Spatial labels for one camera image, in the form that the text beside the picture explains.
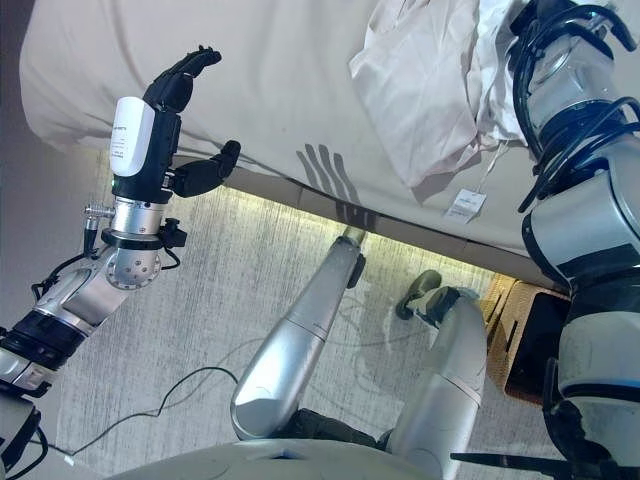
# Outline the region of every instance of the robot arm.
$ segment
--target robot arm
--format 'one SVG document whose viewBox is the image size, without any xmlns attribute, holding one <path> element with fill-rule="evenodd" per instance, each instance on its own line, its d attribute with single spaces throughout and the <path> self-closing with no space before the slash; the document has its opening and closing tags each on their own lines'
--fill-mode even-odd
<svg viewBox="0 0 640 480">
<path fill-rule="evenodd" d="M 556 478 L 637 478 L 624 469 L 640 465 L 640 103 L 616 92 L 604 40 L 636 45 L 612 10 L 570 1 L 532 1 L 511 28 L 514 104 L 537 175 L 519 208 L 538 200 L 522 235 L 543 272 L 571 292 L 543 407 L 569 466 L 456 458 Z"/>
<path fill-rule="evenodd" d="M 143 99 L 118 101 L 110 145 L 114 172 L 113 207 L 89 205 L 85 211 L 83 253 L 63 263 L 41 284 L 33 309 L 0 337 L 0 458 L 9 470 L 36 431 L 40 414 L 22 396 L 41 397 L 58 371 L 135 290 L 152 282 L 162 267 L 159 250 L 170 256 L 185 245 L 179 221 L 167 218 L 169 199 L 190 197 L 219 186 L 233 170 L 240 144 L 228 142 L 221 153 L 172 169 L 178 146 L 180 116 L 193 78 L 221 60 L 211 48 L 188 54 L 149 86 Z M 100 220 L 106 244 L 94 249 Z M 59 276 L 70 263 L 76 270 Z"/>
</svg>

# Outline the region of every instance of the white cloth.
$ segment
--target white cloth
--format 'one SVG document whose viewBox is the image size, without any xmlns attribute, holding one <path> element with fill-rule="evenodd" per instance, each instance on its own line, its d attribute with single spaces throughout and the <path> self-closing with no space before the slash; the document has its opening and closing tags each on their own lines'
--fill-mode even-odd
<svg viewBox="0 0 640 480">
<path fill-rule="evenodd" d="M 507 14 L 520 0 L 382 0 L 349 66 L 394 170 L 409 187 L 500 140 L 513 110 Z"/>
<path fill-rule="evenodd" d="M 409 187 L 457 170 L 478 151 L 480 84 L 470 72 L 477 9 L 478 0 L 383 0 L 364 50 L 349 63 L 387 156 Z"/>
<path fill-rule="evenodd" d="M 513 76 L 507 52 L 516 41 L 509 25 L 525 0 L 480 0 L 478 41 L 473 61 L 480 71 L 482 92 L 476 117 L 481 145 L 500 140 L 526 141 L 513 106 Z"/>
</svg>

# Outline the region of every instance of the floor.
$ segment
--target floor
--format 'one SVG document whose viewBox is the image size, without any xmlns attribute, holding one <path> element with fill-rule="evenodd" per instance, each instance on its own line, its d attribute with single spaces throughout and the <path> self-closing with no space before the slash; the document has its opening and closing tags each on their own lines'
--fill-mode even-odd
<svg viewBox="0 0 640 480">
<path fill-rule="evenodd" d="M 100 171 L 97 191 L 108 198 L 104 156 Z M 170 215 L 189 232 L 187 247 L 178 252 L 183 264 L 132 295 L 70 360 L 58 446 L 77 448 L 118 418 L 156 408 L 173 383 L 198 367 L 222 365 L 241 374 L 344 228 L 224 187 L 174 199 Z M 436 335 L 417 319 L 399 320 L 394 304 L 427 268 L 441 272 L 443 283 L 480 296 L 493 274 L 374 235 L 364 253 L 364 275 L 345 294 L 302 406 L 377 437 L 394 425 Z M 194 377 L 172 402 L 196 388 L 160 418 L 116 428 L 76 462 L 110 475 L 235 441 L 231 382 L 217 374 Z M 506 398 L 490 380 L 469 449 L 554 455 L 540 412 Z M 465 465 L 459 478 L 526 476 Z"/>
</svg>

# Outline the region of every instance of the price tag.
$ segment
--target price tag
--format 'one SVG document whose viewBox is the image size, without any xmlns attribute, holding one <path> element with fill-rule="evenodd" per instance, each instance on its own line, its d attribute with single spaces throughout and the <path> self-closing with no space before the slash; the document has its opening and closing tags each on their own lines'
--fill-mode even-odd
<svg viewBox="0 0 640 480">
<path fill-rule="evenodd" d="M 487 196 L 463 188 L 453 201 L 444 217 L 456 223 L 468 223 L 482 208 Z"/>
</svg>

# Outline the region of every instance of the mattress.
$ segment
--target mattress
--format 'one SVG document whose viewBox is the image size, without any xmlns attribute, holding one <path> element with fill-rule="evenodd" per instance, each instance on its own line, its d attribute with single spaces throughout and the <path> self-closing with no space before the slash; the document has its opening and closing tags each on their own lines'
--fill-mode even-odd
<svg viewBox="0 0 640 480">
<path fill-rule="evenodd" d="M 179 153 L 207 157 L 236 139 L 245 168 L 526 255 L 516 212 L 533 183 L 526 149 L 511 148 L 488 174 L 492 153 L 484 152 L 459 172 L 430 176 L 413 189 L 395 175 L 348 69 L 375 4 L 37 1 L 20 58 L 27 121 L 54 146 L 104 149 L 118 98 L 142 96 L 164 69 L 211 45 L 223 60 L 194 82 Z M 444 216 L 462 188 L 487 195 L 467 224 Z"/>
</svg>

